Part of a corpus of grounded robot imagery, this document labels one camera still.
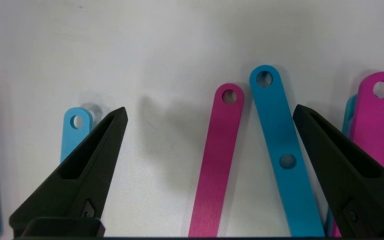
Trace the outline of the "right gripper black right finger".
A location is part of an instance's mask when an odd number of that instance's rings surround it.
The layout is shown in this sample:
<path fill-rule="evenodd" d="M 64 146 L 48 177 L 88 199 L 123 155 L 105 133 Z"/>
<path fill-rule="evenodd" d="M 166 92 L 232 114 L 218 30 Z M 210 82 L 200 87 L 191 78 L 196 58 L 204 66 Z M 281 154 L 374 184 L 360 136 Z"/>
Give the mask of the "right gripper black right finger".
<path fill-rule="evenodd" d="M 341 235 L 384 238 L 384 167 L 313 109 L 293 120 Z"/>

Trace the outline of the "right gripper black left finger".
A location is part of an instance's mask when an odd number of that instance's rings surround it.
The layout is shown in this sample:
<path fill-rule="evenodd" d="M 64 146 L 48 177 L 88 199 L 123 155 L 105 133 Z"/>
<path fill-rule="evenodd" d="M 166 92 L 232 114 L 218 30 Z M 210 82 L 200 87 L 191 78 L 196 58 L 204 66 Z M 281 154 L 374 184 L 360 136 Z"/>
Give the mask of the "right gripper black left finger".
<path fill-rule="evenodd" d="M 101 217 L 128 123 L 107 114 L 9 217 L 15 238 L 102 238 Z"/>

